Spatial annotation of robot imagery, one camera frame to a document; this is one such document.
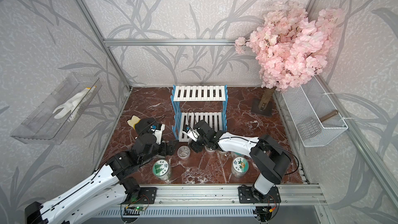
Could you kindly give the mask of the clear lidded seed container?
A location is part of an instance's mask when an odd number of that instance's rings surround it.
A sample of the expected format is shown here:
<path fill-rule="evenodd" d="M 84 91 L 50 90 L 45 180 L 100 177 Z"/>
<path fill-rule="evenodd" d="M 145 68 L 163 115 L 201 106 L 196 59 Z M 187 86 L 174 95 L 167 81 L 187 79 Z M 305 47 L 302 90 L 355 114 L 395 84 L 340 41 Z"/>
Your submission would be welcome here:
<path fill-rule="evenodd" d="M 181 146 L 177 150 L 177 155 L 181 160 L 187 160 L 190 157 L 191 150 L 188 146 Z"/>

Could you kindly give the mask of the clear plastic seed container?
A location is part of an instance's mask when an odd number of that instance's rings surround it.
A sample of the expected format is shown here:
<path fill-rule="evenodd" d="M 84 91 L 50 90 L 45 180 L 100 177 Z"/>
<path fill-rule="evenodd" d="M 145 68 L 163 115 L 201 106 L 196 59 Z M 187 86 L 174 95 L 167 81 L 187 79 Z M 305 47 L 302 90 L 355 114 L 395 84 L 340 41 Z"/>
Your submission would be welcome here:
<path fill-rule="evenodd" d="M 208 148 L 207 146 L 205 146 L 205 150 L 208 154 L 215 154 L 217 151 L 212 149 L 212 148 Z"/>

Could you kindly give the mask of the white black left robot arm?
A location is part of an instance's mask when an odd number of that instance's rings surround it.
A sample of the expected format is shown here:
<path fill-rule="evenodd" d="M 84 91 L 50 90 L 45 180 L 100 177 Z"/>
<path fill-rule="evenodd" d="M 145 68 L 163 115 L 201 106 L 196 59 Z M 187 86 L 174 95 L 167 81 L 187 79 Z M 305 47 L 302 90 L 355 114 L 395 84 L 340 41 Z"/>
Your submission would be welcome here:
<path fill-rule="evenodd" d="M 144 197 L 131 174 L 156 156 L 171 156 L 178 140 L 165 141 L 164 125 L 155 118 L 132 116 L 127 124 L 137 137 L 130 150 L 111 157 L 100 169 L 67 192 L 45 203 L 33 202 L 24 211 L 27 224 L 82 224 L 110 206 L 128 197 Z"/>

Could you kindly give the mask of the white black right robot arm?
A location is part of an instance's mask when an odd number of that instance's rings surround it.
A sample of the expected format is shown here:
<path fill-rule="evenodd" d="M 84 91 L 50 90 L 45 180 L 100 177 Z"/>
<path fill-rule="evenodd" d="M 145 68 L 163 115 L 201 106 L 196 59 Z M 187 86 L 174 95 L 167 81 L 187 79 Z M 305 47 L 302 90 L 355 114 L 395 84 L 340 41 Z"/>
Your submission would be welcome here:
<path fill-rule="evenodd" d="M 250 157 L 260 171 L 253 188 L 255 193 L 268 194 L 274 185 L 279 185 L 293 161 L 293 155 L 269 135 L 261 137 L 243 137 L 227 131 L 215 131 L 201 120 L 189 127 L 185 125 L 183 133 L 192 139 L 189 146 L 195 152 L 203 148 L 224 152 L 235 152 Z"/>

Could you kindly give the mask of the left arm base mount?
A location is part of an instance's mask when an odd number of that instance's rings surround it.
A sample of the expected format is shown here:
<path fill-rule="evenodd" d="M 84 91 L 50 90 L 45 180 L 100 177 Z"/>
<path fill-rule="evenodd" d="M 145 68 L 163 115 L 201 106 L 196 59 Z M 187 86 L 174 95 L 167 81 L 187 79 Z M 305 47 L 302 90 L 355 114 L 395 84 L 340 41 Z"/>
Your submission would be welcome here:
<path fill-rule="evenodd" d="M 127 195 L 123 204 L 151 205 L 155 202 L 157 187 L 141 187 L 138 193 Z"/>

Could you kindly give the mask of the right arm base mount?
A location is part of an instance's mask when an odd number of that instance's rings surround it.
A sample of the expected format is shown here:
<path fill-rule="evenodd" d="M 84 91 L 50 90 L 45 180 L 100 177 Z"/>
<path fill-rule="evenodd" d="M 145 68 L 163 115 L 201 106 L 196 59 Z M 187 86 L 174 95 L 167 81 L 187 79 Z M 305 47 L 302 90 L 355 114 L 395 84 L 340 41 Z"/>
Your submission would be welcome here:
<path fill-rule="evenodd" d="M 262 194 L 254 186 L 242 185 L 238 187 L 238 197 L 240 203 L 275 203 L 281 202 L 278 188 L 273 185 L 267 194 Z"/>

